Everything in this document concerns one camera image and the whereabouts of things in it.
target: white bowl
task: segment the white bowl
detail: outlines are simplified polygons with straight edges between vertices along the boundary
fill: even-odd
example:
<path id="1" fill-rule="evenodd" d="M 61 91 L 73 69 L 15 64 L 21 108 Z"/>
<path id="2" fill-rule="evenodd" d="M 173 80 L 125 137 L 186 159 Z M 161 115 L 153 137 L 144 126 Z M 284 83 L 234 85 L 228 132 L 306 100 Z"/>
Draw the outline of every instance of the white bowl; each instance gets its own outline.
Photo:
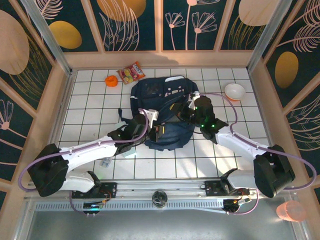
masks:
<path id="1" fill-rule="evenodd" d="M 245 89 L 241 85 L 236 83 L 230 83 L 225 86 L 224 92 L 225 95 L 233 101 L 241 100 L 246 94 Z"/>

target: navy blue backpack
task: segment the navy blue backpack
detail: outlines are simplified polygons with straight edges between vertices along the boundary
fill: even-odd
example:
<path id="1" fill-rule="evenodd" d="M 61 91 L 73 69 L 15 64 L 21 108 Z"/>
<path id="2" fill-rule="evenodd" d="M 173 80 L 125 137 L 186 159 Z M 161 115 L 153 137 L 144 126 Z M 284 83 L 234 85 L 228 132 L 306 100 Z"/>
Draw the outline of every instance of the navy blue backpack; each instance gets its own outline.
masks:
<path id="1" fill-rule="evenodd" d="M 139 114 L 139 108 L 154 109 L 159 115 L 157 121 L 153 121 L 153 126 L 164 126 L 164 134 L 157 142 L 148 139 L 144 142 L 146 146 L 159 151 L 170 151 L 182 148 L 189 142 L 195 126 L 180 121 L 170 110 L 170 106 L 174 103 L 186 103 L 189 94 L 195 91 L 199 91 L 197 85 L 183 76 L 146 78 L 131 89 L 132 116 Z M 121 112 L 119 109 L 121 120 L 126 121 Z"/>

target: red snack bag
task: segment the red snack bag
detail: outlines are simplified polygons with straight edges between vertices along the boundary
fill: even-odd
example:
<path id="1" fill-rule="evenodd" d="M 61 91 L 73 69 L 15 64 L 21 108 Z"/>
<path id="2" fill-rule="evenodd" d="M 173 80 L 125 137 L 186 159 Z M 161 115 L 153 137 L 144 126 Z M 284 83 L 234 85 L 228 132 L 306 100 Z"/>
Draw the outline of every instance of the red snack bag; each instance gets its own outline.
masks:
<path id="1" fill-rule="evenodd" d="M 136 61 L 134 64 L 116 71 L 124 84 L 132 83 L 144 78 L 146 75 L 142 72 L 140 64 Z"/>

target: chip bag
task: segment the chip bag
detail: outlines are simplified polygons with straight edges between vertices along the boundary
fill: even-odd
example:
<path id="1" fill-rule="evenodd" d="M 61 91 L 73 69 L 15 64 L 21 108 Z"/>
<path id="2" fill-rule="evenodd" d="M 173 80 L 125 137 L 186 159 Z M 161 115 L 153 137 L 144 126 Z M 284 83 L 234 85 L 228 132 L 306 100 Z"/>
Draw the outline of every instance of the chip bag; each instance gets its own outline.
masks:
<path id="1" fill-rule="evenodd" d="M 134 64 L 116 71 L 124 84 L 132 83 L 144 78 L 146 75 L 142 72 L 140 64 L 136 61 Z"/>

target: white tile floor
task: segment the white tile floor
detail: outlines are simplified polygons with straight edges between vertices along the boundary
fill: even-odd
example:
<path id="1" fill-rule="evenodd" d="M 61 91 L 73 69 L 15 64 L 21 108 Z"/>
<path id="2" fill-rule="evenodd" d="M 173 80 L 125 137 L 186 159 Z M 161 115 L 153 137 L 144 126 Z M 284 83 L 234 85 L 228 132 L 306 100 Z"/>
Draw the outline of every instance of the white tile floor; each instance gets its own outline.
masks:
<path id="1" fill-rule="evenodd" d="M 118 108 L 123 117 L 132 118 L 130 110 L 131 88 L 136 82 L 116 87 L 106 87 L 104 79 L 118 76 L 116 69 L 80 70 L 63 125 L 59 147 L 70 147 L 96 140 L 115 129 L 119 122 Z M 202 93 L 224 94 L 229 83 L 238 83 L 246 90 L 245 98 L 235 102 L 239 123 L 235 131 L 255 141 L 268 145 L 267 135 L 257 107 L 253 88 L 245 68 L 165 68 L 143 69 L 146 78 L 182 75 L 193 80 Z M 216 117 L 232 123 L 235 116 L 227 102 L 217 96 L 212 100 Z M 96 160 L 78 167 L 76 171 L 94 171 L 99 179 L 167 179 L 220 177 L 232 168 L 252 169 L 252 162 L 223 146 L 213 145 L 200 134 L 183 148 L 163 152 L 151 150 L 145 145 L 136 147 L 133 159 L 118 155 L 108 168 Z"/>

